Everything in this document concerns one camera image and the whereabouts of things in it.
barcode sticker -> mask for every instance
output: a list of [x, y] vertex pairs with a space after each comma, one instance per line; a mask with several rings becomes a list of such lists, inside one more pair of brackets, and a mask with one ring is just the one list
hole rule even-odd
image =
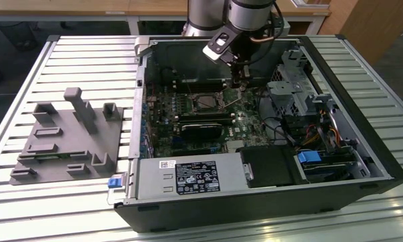
[[160, 160], [159, 168], [174, 168], [175, 160]]

power supply label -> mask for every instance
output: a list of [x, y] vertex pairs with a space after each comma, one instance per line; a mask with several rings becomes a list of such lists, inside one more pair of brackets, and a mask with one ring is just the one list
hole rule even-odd
[[175, 164], [174, 169], [178, 195], [220, 191], [214, 161]]

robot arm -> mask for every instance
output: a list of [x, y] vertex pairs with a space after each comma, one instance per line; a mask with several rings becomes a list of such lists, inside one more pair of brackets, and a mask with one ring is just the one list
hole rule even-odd
[[[278, 19], [271, 13], [272, 6], [279, 14]], [[267, 54], [274, 39], [282, 33], [283, 25], [284, 20], [275, 0], [188, 0], [183, 35], [212, 36], [203, 53], [214, 62], [220, 60], [227, 64], [234, 82], [239, 82], [247, 76], [243, 73], [244, 66], [255, 63]], [[270, 42], [264, 54], [251, 60], [264, 42]]]

aluminum slotted table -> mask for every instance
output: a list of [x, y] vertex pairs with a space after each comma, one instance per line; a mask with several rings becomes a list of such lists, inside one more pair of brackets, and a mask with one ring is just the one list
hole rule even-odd
[[[403, 102], [345, 40], [310, 37], [403, 167]], [[123, 107], [117, 172], [127, 170], [135, 86], [135, 36], [62, 36], [41, 51], [0, 125], [0, 241], [373, 241], [403, 239], [403, 185], [334, 211], [137, 234], [107, 204], [107, 179], [11, 186], [10, 171], [35, 121], [35, 102], [69, 109], [62, 93], [79, 87], [93, 107]], [[314, 74], [323, 92], [322, 79]], [[114, 198], [123, 193], [114, 193]]]

blue latch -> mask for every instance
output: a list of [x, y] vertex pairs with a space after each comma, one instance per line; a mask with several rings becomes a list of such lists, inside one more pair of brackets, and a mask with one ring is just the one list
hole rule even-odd
[[119, 188], [122, 187], [122, 178], [110, 178], [107, 182], [109, 188]]
[[298, 157], [298, 160], [300, 161], [300, 163], [303, 163], [303, 162], [319, 162], [320, 161], [318, 151], [302, 151], [296, 155], [296, 157]]

